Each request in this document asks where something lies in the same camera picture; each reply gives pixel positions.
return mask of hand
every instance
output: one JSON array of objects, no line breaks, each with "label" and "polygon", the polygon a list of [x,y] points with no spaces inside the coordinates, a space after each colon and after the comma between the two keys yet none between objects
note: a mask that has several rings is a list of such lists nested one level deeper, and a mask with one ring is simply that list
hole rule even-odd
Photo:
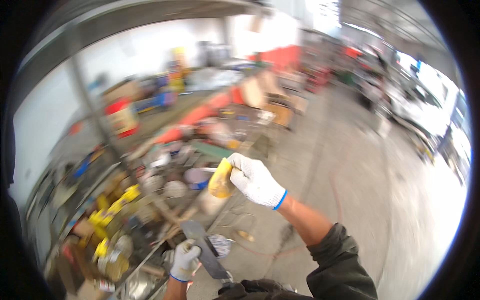
[{"label": "hand", "polygon": [[227,158],[232,165],[230,180],[247,197],[248,200],[278,209],[287,195],[273,179],[265,165],[257,159],[251,159],[240,153]]},{"label": "hand", "polygon": [[202,249],[193,246],[195,240],[185,240],[175,248],[175,259],[173,261],[170,276],[180,282],[188,282],[198,266],[198,256]]}]

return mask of blue glove cuff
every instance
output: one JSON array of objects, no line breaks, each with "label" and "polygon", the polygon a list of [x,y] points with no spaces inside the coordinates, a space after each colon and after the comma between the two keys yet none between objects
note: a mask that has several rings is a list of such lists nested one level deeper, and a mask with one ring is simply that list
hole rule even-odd
[{"label": "blue glove cuff", "polygon": [[172,273],[170,273],[169,275],[170,275],[170,277],[172,277],[175,280],[178,280],[179,282],[189,282],[189,280],[184,281],[184,280],[180,280],[180,279],[176,278],[175,276],[172,275]]},{"label": "blue glove cuff", "polygon": [[280,202],[272,210],[277,210],[280,207],[280,205],[282,205],[282,202],[285,199],[285,196],[287,195],[287,193],[288,193],[288,191],[285,190],[285,193],[283,194],[282,199],[280,199]]}]

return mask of red container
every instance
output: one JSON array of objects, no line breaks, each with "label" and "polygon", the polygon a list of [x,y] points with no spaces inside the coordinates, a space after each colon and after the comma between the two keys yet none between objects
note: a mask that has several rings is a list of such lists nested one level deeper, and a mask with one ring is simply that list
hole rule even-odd
[{"label": "red container", "polygon": [[137,132],[139,121],[128,97],[121,97],[105,108],[105,115],[118,138]]}]

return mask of dark green sleeve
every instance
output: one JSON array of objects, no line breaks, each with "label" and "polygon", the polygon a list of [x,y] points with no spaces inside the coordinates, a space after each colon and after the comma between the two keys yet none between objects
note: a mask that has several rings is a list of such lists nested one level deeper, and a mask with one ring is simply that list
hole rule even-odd
[{"label": "dark green sleeve", "polygon": [[319,265],[307,276],[315,298],[377,299],[375,284],[359,263],[357,243],[343,225],[336,223],[318,245],[307,248]]}]

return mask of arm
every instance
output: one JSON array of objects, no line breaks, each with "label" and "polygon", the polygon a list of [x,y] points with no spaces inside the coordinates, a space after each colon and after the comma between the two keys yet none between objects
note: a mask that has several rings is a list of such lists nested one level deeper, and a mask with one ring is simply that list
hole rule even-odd
[{"label": "arm", "polygon": [[194,240],[185,240],[175,248],[175,258],[164,300],[187,299],[187,285],[198,266],[198,256],[202,252],[200,247],[192,246],[194,242]]},{"label": "arm", "polygon": [[301,239],[312,246],[320,243],[333,224],[323,214],[286,195],[278,212],[290,222]]},{"label": "arm", "polygon": [[312,295],[322,299],[377,299],[375,284],[360,265],[357,244],[345,227],[332,225],[323,214],[288,195],[278,212],[295,227],[318,263],[307,276]]},{"label": "arm", "polygon": [[358,261],[357,244],[345,228],[288,195],[259,160],[234,153],[233,184],[252,202],[277,210],[295,227],[319,267],[307,276],[312,295],[322,299],[377,299],[372,279]]},{"label": "arm", "polygon": [[170,277],[167,283],[167,291],[163,300],[186,300],[187,299],[187,284],[188,282],[181,282]]}]

